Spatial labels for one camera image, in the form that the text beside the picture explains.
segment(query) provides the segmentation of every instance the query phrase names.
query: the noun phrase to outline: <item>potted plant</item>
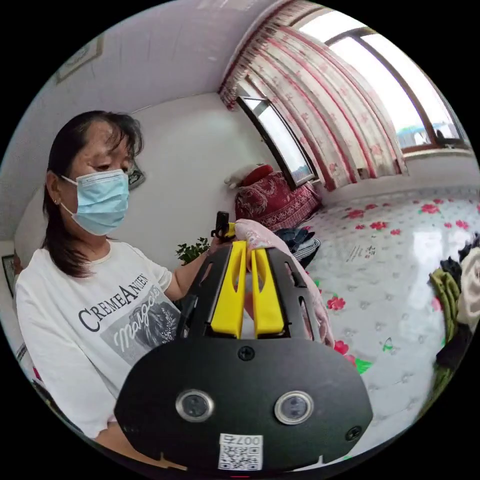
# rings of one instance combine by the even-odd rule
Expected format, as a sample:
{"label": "potted plant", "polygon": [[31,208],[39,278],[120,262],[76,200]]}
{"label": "potted plant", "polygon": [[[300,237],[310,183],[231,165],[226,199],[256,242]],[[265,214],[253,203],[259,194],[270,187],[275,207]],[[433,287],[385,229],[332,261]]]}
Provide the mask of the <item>potted plant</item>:
{"label": "potted plant", "polygon": [[200,237],[195,245],[187,245],[186,243],[178,245],[178,250],[175,253],[178,259],[183,262],[182,265],[187,265],[209,248],[210,243],[208,239]]}

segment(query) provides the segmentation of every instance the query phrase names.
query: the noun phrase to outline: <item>blue surgical mask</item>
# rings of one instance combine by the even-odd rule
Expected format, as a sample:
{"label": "blue surgical mask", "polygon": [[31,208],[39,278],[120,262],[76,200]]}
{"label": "blue surgical mask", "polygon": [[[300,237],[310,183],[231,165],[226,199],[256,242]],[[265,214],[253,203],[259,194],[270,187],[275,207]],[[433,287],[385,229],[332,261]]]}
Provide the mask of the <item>blue surgical mask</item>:
{"label": "blue surgical mask", "polygon": [[63,175],[62,178],[76,185],[76,213],[63,203],[61,206],[80,227],[102,236],[122,223],[129,207],[129,177],[123,170],[89,173],[79,176],[76,181]]}

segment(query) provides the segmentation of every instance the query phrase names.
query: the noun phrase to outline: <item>ear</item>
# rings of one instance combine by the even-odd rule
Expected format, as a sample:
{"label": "ear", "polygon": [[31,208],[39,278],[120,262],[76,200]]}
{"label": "ear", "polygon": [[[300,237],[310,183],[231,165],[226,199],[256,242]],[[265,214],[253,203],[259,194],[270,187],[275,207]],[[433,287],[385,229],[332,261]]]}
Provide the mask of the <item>ear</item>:
{"label": "ear", "polygon": [[51,170],[46,173],[45,185],[53,203],[58,204],[61,200],[60,180]]}

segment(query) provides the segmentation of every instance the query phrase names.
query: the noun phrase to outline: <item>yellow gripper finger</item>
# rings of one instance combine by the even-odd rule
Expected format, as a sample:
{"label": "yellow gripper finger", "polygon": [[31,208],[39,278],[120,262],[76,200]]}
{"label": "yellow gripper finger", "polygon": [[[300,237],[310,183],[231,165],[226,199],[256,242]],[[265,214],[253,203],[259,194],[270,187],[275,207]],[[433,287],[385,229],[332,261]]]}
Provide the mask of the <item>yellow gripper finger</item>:
{"label": "yellow gripper finger", "polygon": [[244,317],[247,243],[243,240],[234,241],[231,246],[228,267],[210,326],[216,333],[233,335],[239,339]]}
{"label": "yellow gripper finger", "polygon": [[[264,248],[251,252],[251,275],[255,336],[258,338],[259,335],[279,334],[284,329],[284,319],[269,259]],[[263,283],[261,291],[259,277]]]}
{"label": "yellow gripper finger", "polygon": [[225,237],[230,239],[235,236],[235,223],[228,223],[228,232],[225,233]]}

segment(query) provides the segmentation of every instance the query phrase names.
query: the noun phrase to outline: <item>window frame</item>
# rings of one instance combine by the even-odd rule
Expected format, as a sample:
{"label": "window frame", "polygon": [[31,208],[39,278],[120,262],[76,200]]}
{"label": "window frame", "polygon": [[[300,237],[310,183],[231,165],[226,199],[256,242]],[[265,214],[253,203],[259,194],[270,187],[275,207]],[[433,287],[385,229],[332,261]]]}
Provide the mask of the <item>window frame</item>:
{"label": "window frame", "polygon": [[[316,17],[309,17],[309,20],[313,20]],[[307,22],[295,22],[294,25],[292,25],[293,28],[299,29],[301,27],[304,27]],[[378,34],[377,31],[373,30],[372,28],[368,26],[360,27],[360,28],[353,28],[351,30],[344,31],[342,33],[339,33],[338,35],[333,36],[332,38],[329,38],[324,44],[327,47],[331,47],[332,45],[336,44],[337,42],[340,42],[341,40],[344,40],[346,38],[351,38],[355,40],[357,43],[359,43],[364,49],[366,49],[368,52],[370,52],[387,70],[388,72],[393,76],[393,78],[397,81],[397,83],[401,86],[403,91],[406,93],[408,98],[413,104],[413,107],[418,113],[418,116],[420,117],[420,120],[423,123],[423,127],[425,128],[427,138],[430,143],[426,145],[415,145],[415,146],[409,146],[409,147],[404,147],[401,149],[401,151],[406,154],[406,153],[411,153],[411,152],[419,152],[423,150],[433,150],[433,149],[447,149],[447,148],[457,148],[457,149],[463,149],[463,150],[470,150],[471,147],[469,144],[465,141],[464,133],[463,133],[463,128],[461,127],[457,116],[455,115],[455,112],[451,108],[450,104],[448,102],[445,102],[443,95],[439,92],[439,89],[437,86],[432,82],[430,77],[426,75],[426,73],[417,65],[417,67],[420,69],[422,74],[425,76],[425,78],[430,82],[434,90],[437,92],[437,94],[440,97],[440,100],[442,104],[444,105],[445,109],[447,110],[448,114],[450,115],[451,121],[453,125],[455,126],[455,129],[458,133],[459,138],[439,138],[437,136],[437,133],[435,132],[434,126],[432,125],[432,122],[430,121],[426,110],[424,109],[422,102],[420,99],[417,97],[417,95],[414,93],[408,82],[403,78],[403,76],[400,74],[400,72],[379,52],[377,51],[372,45],[370,45],[368,42],[366,42],[363,37],[368,36],[368,35],[374,35]],[[314,41],[318,41],[316,38],[308,35],[309,38],[311,38]]]}
{"label": "window frame", "polygon": [[[247,105],[245,100],[259,100],[260,104],[257,105],[253,110]],[[247,117],[250,119],[250,121],[253,123],[255,128],[258,130],[258,133],[262,137],[263,141],[269,148],[271,154],[275,158],[281,172],[283,173],[288,186],[292,191],[296,190],[297,188],[301,187],[302,185],[306,184],[307,182],[312,182],[315,180],[319,179],[319,176],[317,174],[317,169],[315,168],[314,164],[312,163],[309,155],[303,148],[302,144],[300,143],[299,139],[295,135],[294,131],[291,129],[289,124],[285,121],[283,118],[282,114],[279,112],[279,110],[275,107],[275,105],[268,99],[265,98],[263,95],[258,95],[258,96],[249,96],[249,95],[241,95],[237,96],[236,98],[237,104],[240,106],[240,108],[245,112]],[[295,142],[295,145],[297,146],[298,150],[301,153],[301,156],[305,160],[305,163],[308,165],[308,168],[310,169],[310,174],[306,175],[304,178],[302,178],[299,181],[295,181],[293,178],[292,172],[287,165],[286,161],[284,160],[284,155],[282,152],[279,150],[277,147],[275,141],[273,140],[272,136],[269,134],[267,129],[264,127],[262,122],[259,120],[258,116],[266,110],[268,107],[271,107],[273,111],[276,113],[278,118],[281,120],[285,128],[287,129],[288,133],[291,135],[293,141]]]}

